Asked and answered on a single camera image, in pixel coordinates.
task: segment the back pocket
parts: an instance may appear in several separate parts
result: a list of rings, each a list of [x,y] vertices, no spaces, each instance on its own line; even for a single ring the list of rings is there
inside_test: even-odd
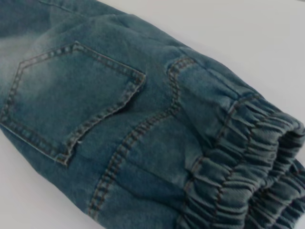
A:
[[[19,64],[1,124],[68,165],[73,146],[130,101],[145,75],[75,42]]]

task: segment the pocket stitching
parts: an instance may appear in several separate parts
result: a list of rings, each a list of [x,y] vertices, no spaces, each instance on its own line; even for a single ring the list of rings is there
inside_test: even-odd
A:
[[[113,106],[106,108],[106,112],[103,111],[101,114],[95,115],[92,118],[90,118],[89,120],[80,124],[77,127],[76,131],[73,131],[71,133],[71,137],[69,138],[69,140],[66,143],[67,150],[63,154],[63,153],[60,153],[44,137],[42,137],[35,131],[30,130],[27,126],[24,126],[24,125],[20,124],[19,122],[15,121],[10,115],[10,109],[13,107],[13,105],[15,103],[15,96],[17,94],[17,91],[18,91],[18,88],[20,85],[20,81],[23,76],[24,69],[31,67],[35,64],[44,62],[53,57],[59,57],[59,56],[66,55],[66,54],[72,54],[75,51],[82,52],[82,53],[86,54],[87,56],[94,58],[96,61],[102,63],[106,67],[111,68],[111,69],[119,72],[120,74],[133,78],[134,81],[132,82],[131,85],[128,85],[128,84],[126,85],[126,89],[125,89],[124,93],[121,95],[121,97],[117,103],[115,103]],[[109,65],[107,63],[107,61],[105,61],[105,60],[113,63],[113,65],[112,66]],[[68,160],[69,160],[70,156],[72,155],[71,151],[72,151],[75,143],[77,142],[77,140],[79,138],[81,138],[87,131],[89,131],[91,128],[93,128],[96,124],[98,124],[100,121],[102,121],[106,117],[112,115],[113,113],[117,112],[118,110],[122,109],[130,101],[132,96],[137,92],[137,90],[142,85],[144,80],[145,80],[145,74],[141,73],[140,71],[133,69],[133,68],[131,68],[123,63],[120,63],[114,59],[111,59],[107,56],[104,56],[104,55],[90,49],[89,47],[80,44],[78,41],[75,41],[72,44],[62,46],[53,51],[49,51],[49,52],[40,54],[38,56],[35,56],[33,58],[30,58],[28,60],[25,60],[25,61],[22,61],[19,63],[15,79],[13,81],[12,87],[9,92],[9,96],[7,98],[7,101],[6,101],[4,108],[0,115],[0,123],[2,123],[3,126],[7,127],[9,130],[10,129],[11,129],[11,131],[13,130],[15,134],[19,135],[22,139],[24,139],[27,143],[29,143],[30,145],[32,145],[33,147],[35,147],[36,149],[41,151],[44,155],[67,166]],[[35,138],[38,139],[40,143],[45,144],[47,147],[51,148],[52,150],[50,152],[48,152],[48,151],[46,151],[46,149],[42,149],[40,146],[37,146],[37,144],[33,143],[33,141],[30,140],[30,138],[25,137],[25,135],[22,134],[20,132],[20,130],[16,129],[16,127],[14,127],[12,124],[15,124],[16,126],[20,126],[23,130],[28,131],[32,136],[35,136]]]

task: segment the jeans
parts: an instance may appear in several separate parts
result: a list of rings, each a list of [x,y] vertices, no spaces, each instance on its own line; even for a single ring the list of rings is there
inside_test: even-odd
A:
[[[95,0],[0,1],[0,127],[107,229],[292,229],[302,123]]]

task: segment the blue denim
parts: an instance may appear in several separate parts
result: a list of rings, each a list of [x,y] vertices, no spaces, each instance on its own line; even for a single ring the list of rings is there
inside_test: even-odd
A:
[[[292,229],[304,126],[221,63],[95,0],[0,1],[0,123],[107,229]]]

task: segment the white surface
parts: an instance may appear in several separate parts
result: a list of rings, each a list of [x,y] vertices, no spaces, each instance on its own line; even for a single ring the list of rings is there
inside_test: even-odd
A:
[[[104,0],[227,65],[305,122],[305,3],[294,0]],[[305,164],[305,150],[298,158]],[[101,229],[0,134],[0,228]],[[305,218],[297,229],[305,228]]]

